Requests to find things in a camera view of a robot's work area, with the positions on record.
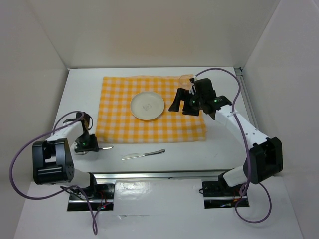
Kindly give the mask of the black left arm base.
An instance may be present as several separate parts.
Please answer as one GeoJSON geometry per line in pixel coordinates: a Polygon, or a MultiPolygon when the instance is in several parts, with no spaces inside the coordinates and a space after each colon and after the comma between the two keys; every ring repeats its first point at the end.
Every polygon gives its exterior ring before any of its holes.
{"type": "MultiPolygon", "coordinates": [[[[95,186],[95,191],[89,189],[83,190],[90,202],[92,210],[96,211],[112,211],[114,209],[114,193],[115,183],[102,183],[95,186]]],[[[83,212],[89,211],[89,206],[85,196],[79,189],[68,190],[69,199],[67,211],[83,212]]]]}

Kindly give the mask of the white round plate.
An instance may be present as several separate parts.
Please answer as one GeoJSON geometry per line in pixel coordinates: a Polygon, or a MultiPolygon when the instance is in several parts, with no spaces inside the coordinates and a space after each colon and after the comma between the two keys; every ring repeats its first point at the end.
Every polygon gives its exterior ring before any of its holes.
{"type": "Polygon", "coordinates": [[[164,108],[164,99],[156,92],[140,92],[130,101],[132,115],[140,120],[155,120],[163,113],[164,108]]]}

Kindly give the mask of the yellow white checkered cloth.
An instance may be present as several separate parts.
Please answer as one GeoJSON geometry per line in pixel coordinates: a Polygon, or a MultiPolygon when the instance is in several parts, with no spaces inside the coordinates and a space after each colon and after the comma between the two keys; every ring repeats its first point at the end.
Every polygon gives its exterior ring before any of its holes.
{"type": "Polygon", "coordinates": [[[105,76],[96,137],[103,143],[177,143],[206,140],[203,115],[169,112],[178,88],[189,89],[181,76],[105,76]]]}

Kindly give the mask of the silver fork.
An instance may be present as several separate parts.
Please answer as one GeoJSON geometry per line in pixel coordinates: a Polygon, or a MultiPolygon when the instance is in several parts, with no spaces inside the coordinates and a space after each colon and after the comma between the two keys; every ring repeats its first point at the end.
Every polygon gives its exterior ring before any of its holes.
{"type": "Polygon", "coordinates": [[[99,152],[99,151],[102,151],[102,150],[109,150],[109,149],[112,149],[112,148],[114,148],[112,145],[110,145],[110,146],[107,146],[107,147],[98,147],[98,148],[94,148],[94,149],[91,149],[91,150],[80,150],[80,149],[77,149],[77,148],[75,148],[74,149],[74,154],[75,155],[85,155],[85,154],[87,154],[87,153],[89,153],[89,152],[99,152]]]}

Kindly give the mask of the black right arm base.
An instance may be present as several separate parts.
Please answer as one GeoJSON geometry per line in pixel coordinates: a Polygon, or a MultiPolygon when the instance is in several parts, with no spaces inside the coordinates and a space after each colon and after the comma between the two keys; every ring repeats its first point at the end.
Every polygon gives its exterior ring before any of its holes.
{"type": "Polygon", "coordinates": [[[217,181],[202,181],[202,187],[198,192],[203,196],[205,209],[222,209],[237,207],[249,207],[247,195],[240,195],[242,184],[228,187],[217,181]]]}

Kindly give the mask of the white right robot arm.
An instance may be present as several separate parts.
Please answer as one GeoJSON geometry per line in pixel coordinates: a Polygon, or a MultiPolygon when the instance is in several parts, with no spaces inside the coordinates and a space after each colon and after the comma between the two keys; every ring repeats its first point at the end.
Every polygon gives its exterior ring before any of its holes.
{"type": "Polygon", "coordinates": [[[217,189],[229,195],[235,186],[243,183],[258,184],[283,170],[282,143],[277,137],[269,138],[258,131],[234,108],[225,96],[216,96],[214,90],[192,94],[179,88],[169,111],[178,112],[184,102],[184,115],[198,116],[200,111],[224,126],[243,146],[246,160],[242,166],[219,176],[217,189]]]}

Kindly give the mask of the silver table knife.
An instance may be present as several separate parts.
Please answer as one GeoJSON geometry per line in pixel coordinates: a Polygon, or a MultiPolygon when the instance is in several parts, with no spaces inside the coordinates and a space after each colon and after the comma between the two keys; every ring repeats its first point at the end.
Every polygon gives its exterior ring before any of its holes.
{"type": "Polygon", "coordinates": [[[132,154],[125,155],[124,157],[121,158],[121,160],[128,160],[128,159],[140,158],[145,156],[158,155],[162,153],[165,153],[165,149],[161,149],[161,150],[149,152],[149,153],[132,153],[132,154]]]}

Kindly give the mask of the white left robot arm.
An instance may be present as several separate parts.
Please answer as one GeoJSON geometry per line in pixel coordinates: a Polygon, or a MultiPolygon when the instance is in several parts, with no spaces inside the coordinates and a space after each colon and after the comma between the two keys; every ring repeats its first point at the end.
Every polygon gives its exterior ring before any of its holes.
{"type": "Polygon", "coordinates": [[[36,184],[76,185],[88,199],[98,194],[94,175],[75,168],[70,149],[75,144],[76,154],[99,151],[96,136],[89,133],[92,125],[93,118],[85,112],[79,112],[75,118],[64,121],[63,129],[47,140],[33,144],[33,179],[36,184]]]}

